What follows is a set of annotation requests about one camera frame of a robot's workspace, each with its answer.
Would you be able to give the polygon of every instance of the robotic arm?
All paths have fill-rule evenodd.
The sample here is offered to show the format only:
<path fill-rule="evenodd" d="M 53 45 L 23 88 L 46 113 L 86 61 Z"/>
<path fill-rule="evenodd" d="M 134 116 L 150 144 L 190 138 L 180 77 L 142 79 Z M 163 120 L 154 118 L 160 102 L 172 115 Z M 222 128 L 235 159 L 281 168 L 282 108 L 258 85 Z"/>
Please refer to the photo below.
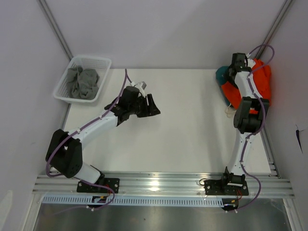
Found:
<path fill-rule="evenodd" d="M 105 110 L 96 119 L 86 123 L 81 128 L 75 128 L 68 132 L 61 129 L 55 131 L 47 151 L 46 161 L 49 160 L 51 154 L 64 139 L 77 131 L 77 134 L 70 137 L 56 152 L 51 160 L 51 166 L 67 178 L 75 177 L 89 183 L 97 182 L 97 184 L 100 184 L 98 180 L 103 178 L 102 172 L 83 162 L 82 150 L 101 133 L 128 120 L 130 115 L 148 117 L 160 114 L 152 95 L 145 95 L 145 87 L 144 82 L 127 86 L 117 104 L 111 108 L 115 99 L 104 108 Z"/>
<path fill-rule="evenodd" d="M 204 181 L 207 195 L 237 196 L 238 191 L 242 195 L 249 194 L 244 168 L 251 145 L 262 129 L 261 125 L 270 106 L 269 100 L 262 98 L 254 83 L 250 67 L 254 65 L 254 61 L 248 59 L 244 53 L 235 53 L 224 75 L 227 81 L 239 89 L 242 100 L 233 120 L 237 130 L 231 160 L 220 180 Z"/>

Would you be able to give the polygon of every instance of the white tabletop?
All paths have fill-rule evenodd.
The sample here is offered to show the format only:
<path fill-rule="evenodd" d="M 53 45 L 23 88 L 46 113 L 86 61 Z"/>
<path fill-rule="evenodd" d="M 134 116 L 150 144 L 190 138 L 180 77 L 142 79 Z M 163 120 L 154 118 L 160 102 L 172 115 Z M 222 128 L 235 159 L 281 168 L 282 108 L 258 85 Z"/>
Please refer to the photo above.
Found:
<path fill-rule="evenodd" d="M 215 70 L 129 69 L 134 82 L 145 81 L 160 115 L 132 115 L 100 135 L 83 151 L 86 163 L 102 171 L 223 172 L 235 142 L 233 118 L 215 81 Z M 96 117 L 118 95 L 124 69 L 111 69 L 97 102 L 72 104 L 65 130 Z M 257 135 L 246 170 L 269 174 L 261 136 Z"/>

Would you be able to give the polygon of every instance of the metal extrusion frame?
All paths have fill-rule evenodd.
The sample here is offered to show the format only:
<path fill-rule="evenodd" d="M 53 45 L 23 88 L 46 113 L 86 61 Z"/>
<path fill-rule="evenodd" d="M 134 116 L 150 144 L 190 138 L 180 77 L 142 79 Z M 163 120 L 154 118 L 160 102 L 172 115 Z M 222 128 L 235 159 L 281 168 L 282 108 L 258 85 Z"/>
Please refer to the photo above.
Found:
<path fill-rule="evenodd" d="M 230 198 L 230 196 L 206 196 L 205 189 L 199 185 L 199 180 L 220 179 L 220 174 L 198 173 L 129 173 L 129 172 L 104 172 L 107 178 L 120 178 L 120 187 L 117 197 L 181 197 L 181 198 Z M 278 177 L 257 176 L 262 183 L 259 198 L 294 198 L 294 193 L 289 180 Z M 258 189 L 258 182 L 250 177 L 246 178 L 249 196 L 254 198 Z M 62 194 L 62 195 L 105 195 L 97 193 L 76 192 L 78 180 L 66 177 L 49 178 L 39 175 L 35 183 L 33 194 Z"/>

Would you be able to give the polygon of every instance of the red cloth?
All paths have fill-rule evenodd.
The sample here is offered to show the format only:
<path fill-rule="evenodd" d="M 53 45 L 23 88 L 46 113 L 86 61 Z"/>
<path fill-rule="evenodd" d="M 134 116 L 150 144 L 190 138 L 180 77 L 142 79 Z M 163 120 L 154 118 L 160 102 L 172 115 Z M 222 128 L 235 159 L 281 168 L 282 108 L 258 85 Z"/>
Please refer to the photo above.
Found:
<path fill-rule="evenodd" d="M 262 66 L 264 63 L 261 60 L 254 59 L 256 64 L 253 66 L 252 70 Z M 254 75 L 254 82 L 257 87 L 257 90 L 262 95 L 264 99 L 269 100 L 269 104 L 271 105 L 271 91 L 270 91 L 270 77 L 271 77 L 271 70 L 270 66 L 264 66 L 261 69 L 257 70 L 253 73 Z M 238 109 L 240 102 L 241 102 L 241 94 L 240 91 L 234 87 L 231 83 L 226 82 L 224 85 L 221 86 L 226 98 L 232 104 L 235 109 Z"/>

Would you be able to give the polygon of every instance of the teal fabric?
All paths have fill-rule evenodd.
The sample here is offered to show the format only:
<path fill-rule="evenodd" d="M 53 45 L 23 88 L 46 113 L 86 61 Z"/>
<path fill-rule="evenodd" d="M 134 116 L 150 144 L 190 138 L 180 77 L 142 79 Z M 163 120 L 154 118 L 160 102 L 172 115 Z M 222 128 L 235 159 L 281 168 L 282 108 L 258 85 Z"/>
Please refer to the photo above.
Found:
<path fill-rule="evenodd" d="M 220 88 L 220 91 L 221 91 L 221 93 L 222 93 L 222 95 L 223 95 L 223 97 L 224 97 L 224 99 L 225 99 L 226 105 L 229 106 L 229 105 L 230 105 L 230 102 L 229 102 L 229 100 L 225 97 L 225 95 L 224 95 L 224 93 L 223 93 L 223 91 L 222 91 L 222 88 L 221 88 L 221 86 L 224 85 L 224 84 L 227 82 L 227 80 L 226 80 L 226 79 L 224 78 L 224 76 L 223 76 L 223 74 L 224 74 L 227 70 L 228 70 L 228 66 L 222 66 L 222 67 L 218 68 L 217 71 L 216 71 L 216 81 L 217 81 L 217 83 L 218 83 L 218 85 L 219 85 L 219 88 Z"/>

